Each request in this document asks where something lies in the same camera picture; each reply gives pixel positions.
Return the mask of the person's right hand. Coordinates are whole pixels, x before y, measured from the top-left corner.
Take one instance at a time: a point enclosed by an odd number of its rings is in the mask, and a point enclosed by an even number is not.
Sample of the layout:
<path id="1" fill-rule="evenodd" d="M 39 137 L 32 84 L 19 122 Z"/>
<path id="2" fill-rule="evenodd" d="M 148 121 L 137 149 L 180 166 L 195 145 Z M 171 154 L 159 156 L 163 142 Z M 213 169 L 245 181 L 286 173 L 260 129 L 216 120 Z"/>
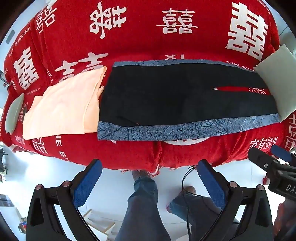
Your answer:
<path id="1" fill-rule="evenodd" d="M 283 227 L 295 223 L 295 202 L 286 199 L 277 209 L 277 217 L 273 224 L 273 234 L 276 236 Z"/>

